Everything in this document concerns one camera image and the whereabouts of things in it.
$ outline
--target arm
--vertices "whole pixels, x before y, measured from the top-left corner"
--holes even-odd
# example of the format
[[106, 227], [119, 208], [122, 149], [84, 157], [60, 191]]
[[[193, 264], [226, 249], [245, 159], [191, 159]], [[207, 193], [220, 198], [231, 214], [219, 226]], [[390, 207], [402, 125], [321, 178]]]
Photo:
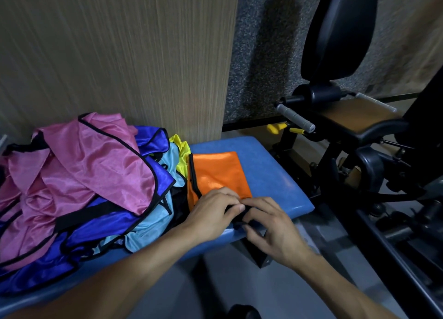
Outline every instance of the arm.
[[321, 256], [315, 254], [302, 239], [289, 216], [271, 198], [244, 199], [254, 206], [243, 218], [257, 220], [266, 229], [262, 237], [246, 225], [247, 239], [275, 261], [298, 273], [340, 319], [397, 319], [382, 305], [349, 283]]
[[[227, 205], [235, 205], [226, 214]], [[228, 188], [209, 192], [181, 225], [69, 290], [8, 318], [125, 318], [141, 296], [187, 251], [217, 238], [245, 206]]]

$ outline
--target wooden panel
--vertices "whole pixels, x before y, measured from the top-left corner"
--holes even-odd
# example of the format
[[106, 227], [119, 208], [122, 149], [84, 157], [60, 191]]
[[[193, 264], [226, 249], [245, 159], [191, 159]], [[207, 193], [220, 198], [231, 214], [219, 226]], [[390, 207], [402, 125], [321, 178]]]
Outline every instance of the wooden panel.
[[0, 0], [0, 133], [121, 112], [220, 137], [237, 0]]

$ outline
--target hand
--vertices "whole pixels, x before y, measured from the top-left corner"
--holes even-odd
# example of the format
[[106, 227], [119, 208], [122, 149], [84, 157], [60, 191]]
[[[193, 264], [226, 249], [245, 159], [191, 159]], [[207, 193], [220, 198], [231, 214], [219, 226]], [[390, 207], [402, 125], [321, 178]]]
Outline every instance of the hand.
[[[212, 190], [202, 196], [183, 226], [195, 236], [196, 245], [218, 238], [237, 215], [245, 210], [238, 194], [229, 188]], [[228, 205], [233, 205], [226, 213]]]
[[251, 226], [244, 226], [247, 239], [258, 249], [296, 271], [314, 254], [292, 220], [273, 199], [262, 197], [243, 199], [241, 202], [255, 207], [246, 213], [243, 221], [256, 220], [267, 230], [263, 237]]

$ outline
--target yellow adjustment pin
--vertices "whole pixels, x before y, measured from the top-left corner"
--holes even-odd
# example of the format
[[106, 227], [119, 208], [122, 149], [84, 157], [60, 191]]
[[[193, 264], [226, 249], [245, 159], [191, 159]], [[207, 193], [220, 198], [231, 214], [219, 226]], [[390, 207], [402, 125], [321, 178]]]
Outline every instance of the yellow adjustment pin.
[[276, 125], [273, 124], [268, 124], [266, 126], [266, 129], [273, 135], [278, 135], [280, 130], [285, 129], [285, 127], [287, 127], [286, 123], [279, 123]]
[[303, 129], [298, 129], [298, 128], [289, 128], [290, 132], [296, 133], [296, 134], [302, 134], [304, 135], [305, 131]]

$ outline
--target blue padded bench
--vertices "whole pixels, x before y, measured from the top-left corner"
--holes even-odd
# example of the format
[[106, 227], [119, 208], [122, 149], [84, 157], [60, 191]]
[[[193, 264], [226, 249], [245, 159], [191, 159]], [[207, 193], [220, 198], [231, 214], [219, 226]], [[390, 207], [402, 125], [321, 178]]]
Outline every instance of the blue padded bench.
[[[314, 209], [305, 193], [254, 137], [236, 137], [191, 145], [191, 152], [196, 154], [228, 151], [237, 152], [252, 196], [272, 197], [291, 218]], [[231, 226], [216, 240], [191, 249], [182, 260], [244, 237], [242, 229], [234, 230]], [[128, 255], [123, 249], [111, 250], [102, 257], [84, 262], [78, 271], [46, 288], [18, 297], [0, 297], [0, 317], [26, 306], [51, 300]]]

